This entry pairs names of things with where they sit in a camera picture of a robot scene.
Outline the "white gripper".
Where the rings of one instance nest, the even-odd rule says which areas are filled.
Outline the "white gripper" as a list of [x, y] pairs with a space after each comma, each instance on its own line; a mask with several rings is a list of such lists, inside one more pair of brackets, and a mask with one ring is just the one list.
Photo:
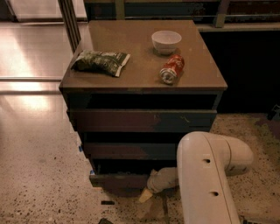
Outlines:
[[153, 193], [160, 193], [179, 184], [178, 169], [176, 167], [165, 167], [159, 171], [152, 170], [147, 180], [147, 187], [144, 188], [139, 197], [139, 202], [144, 203], [153, 196]]

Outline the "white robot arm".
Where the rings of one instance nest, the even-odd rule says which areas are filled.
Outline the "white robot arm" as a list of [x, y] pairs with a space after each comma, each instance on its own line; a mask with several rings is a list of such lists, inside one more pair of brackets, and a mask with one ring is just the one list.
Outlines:
[[227, 177], [248, 172], [253, 160], [238, 138], [188, 133], [178, 144], [177, 165], [153, 171], [139, 201], [178, 186], [185, 224], [241, 224]]

